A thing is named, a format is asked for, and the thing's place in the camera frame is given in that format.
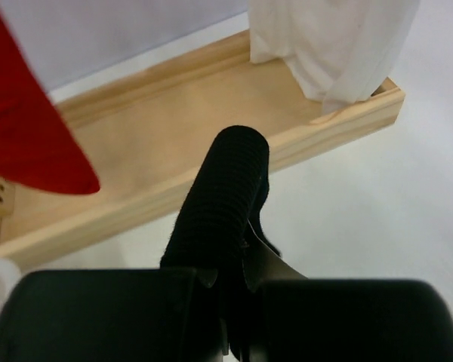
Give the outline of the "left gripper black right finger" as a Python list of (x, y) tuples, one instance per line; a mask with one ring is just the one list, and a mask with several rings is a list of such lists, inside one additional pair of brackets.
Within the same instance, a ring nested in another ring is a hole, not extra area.
[(453, 361), (453, 318), (412, 279), (307, 278), (245, 233), (253, 313), (246, 361)]

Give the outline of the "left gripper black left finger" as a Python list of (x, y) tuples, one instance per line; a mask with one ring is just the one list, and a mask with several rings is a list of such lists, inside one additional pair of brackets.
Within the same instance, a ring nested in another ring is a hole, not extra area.
[(0, 361), (220, 361), (226, 346), (193, 269), (35, 271), (0, 312)]

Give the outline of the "black striped sock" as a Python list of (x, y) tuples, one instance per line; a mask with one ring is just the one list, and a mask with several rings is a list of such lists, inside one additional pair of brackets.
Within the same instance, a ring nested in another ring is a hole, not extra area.
[(276, 323), (262, 280), (279, 251), (260, 224), (269, 157), (251, 127), (228, 127), (211, 144), (160, 261), (174, 305), (157, 329), (157, 360), (270, 359)]

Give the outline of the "red sock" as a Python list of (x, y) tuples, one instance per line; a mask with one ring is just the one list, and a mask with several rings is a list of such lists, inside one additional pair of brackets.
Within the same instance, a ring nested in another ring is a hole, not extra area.
[(0, 176), (65, 195), (100, 190), (93, 167), (29, 70), (1, 15)]

